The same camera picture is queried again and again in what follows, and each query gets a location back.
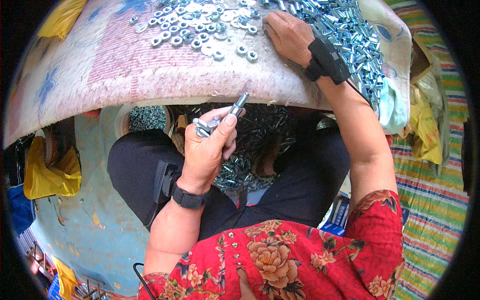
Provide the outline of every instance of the wrist strap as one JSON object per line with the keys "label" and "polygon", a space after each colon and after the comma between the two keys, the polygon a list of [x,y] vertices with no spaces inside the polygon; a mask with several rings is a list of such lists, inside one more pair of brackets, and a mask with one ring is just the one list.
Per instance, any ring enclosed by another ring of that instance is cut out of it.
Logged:
{"label": "wrist strap", "polygon": [[324,74],[322,76],[328,76],[332,78],[332,81],[335,84],[340,84],[350,77],[351,74],[347,65],[340,58],[332,43],[330,43],[327,39],[325,39],[325,41],[321,41],[316,38],[308,46],[308,50],[310,50],[312,57],[323,69]]}
{"label": "wrist strap", "polygon": [[321,76],[326,76],[325,70],[320,66],[316,59],[312,58],[310,64],[305,69],[305,76],[311,81],[317,81]]}
{"label": "wrist strap", "polygon": [[172,197],[176,203],[184,208],[193,208],[199,210],[203,204],[207,203],[207,200],[211,198],[210,191],[201,195],[190,194],[178,187],[177,182],[173,183]]}

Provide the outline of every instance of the blue painted floor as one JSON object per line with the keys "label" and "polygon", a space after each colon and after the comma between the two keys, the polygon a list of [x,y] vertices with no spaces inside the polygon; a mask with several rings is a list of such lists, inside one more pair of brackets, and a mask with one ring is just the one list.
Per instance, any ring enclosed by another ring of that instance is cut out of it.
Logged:
{"label": "blue painted floor", "polygon": [[[103,108],[97,118],[75,117],[80,191],[74,197],[61,197],[60,209],[57,196],[50,202],[38,199],[31,229],[41,248],[72,268],[77,279],[86,281],[87,276],[104,282],[106,290],[133,296],[139,280],[132,265],[144,261],[148,231],[113,189],[107,173],[119,109]],[[58,211],[68,219],[64,226],[57,219]]]}

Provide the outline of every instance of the red floral shirt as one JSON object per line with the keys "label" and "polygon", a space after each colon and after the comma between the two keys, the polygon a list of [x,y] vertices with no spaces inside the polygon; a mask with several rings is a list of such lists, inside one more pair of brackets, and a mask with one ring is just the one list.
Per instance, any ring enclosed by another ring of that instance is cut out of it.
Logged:
{"label": "red floral shirt", "polygon": [[[258,299],[390,299],[403,270],[402,211],[388,190],[366,195],[339,237],[269,220],[198,242],[167,276],[144,279],[158,299],[239,299],[243,267]],[[150,297],[139,285],[138,299]]]}

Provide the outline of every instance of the black cable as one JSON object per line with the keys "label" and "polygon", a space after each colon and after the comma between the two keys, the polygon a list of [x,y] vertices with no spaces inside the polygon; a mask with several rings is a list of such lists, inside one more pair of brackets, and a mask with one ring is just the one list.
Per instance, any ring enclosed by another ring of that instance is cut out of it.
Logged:
{"label": "black cable", "polygon": [[147,293],[150,295],[150,298],[152,298],[152,300],[156,300],[155,297],[153,296],[152,292],[148,288],[147,283],[143,279],[142,275],[140,275],[140,272],[138,272],[138,270],[137,270],[138,265],[144,265],[144,264],[142,264],[142,263],[134,263],[133,264],[133,270],[135,271],[135,274],[137,274],[138,279],[140,279],[140,281],[144,285],[145,289],[147,290]]}

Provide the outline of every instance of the finger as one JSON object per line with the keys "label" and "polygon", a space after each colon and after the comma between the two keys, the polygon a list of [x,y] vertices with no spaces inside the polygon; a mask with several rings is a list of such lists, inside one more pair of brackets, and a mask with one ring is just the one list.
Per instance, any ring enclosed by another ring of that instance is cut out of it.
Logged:
{"label": "finger", "polygon": [[285,22],[288,22],[289,20],[291,20],[292,18],[293,19],[297,19],[296,17],[292,16],[291,14],[289,14],[288,12],[284,12],[284,11],[281,11],[281,10],[274,10],[273,13],[275,13],[276,15],[278,15],[283,21]]}
{"label": "finger", "polygon": [[227,142],[225,143],[225,146],[226,148],[230,147],[232,145],[232,143],[235,141],[235,139],[237,138],[237,131],[234,130],[230,136],[228,137],[227,139]]}
{"label": "finger", "polygon": [[223,149],[222,158],[224,160],[228,160],[230,156],[235,152],[236,149],[237,149],[237,142],[233,140],[233,143],[230,147]]}
{"label": "finger", "polygon": [[285,21],[274,12],[269,13],[266,17],[266,20],[270,24],[270,26],[272,26],[273,29],[275,29],[276,32],[282,31],[287,25]]}
{"label": "finger", "polygon": [[265,24],[264,27],[268,32],[268,36],[272,39],[275,48],[278,49],[280,46],[282,46],[282,43],[280,42],[280,37],[278,36],[276,31],[269,24]]}
{"label": "finger", "polygon": [[235,125],[237,125],[237,117],[235,117],[235,115],[228,114],[223,118],[221,123],[208,138],[209,143],[212,144],[214,149],[220,150],[223,148],[228,137],[235,130]]}
{"label": "finger", "polygon": [[213,120],[215,116],[218,116],[220,119],[224,118],[229,112],[232,106],[227,106],[224,108],[212,109],[211,111],[204,113],[199,119],[205,122]]}

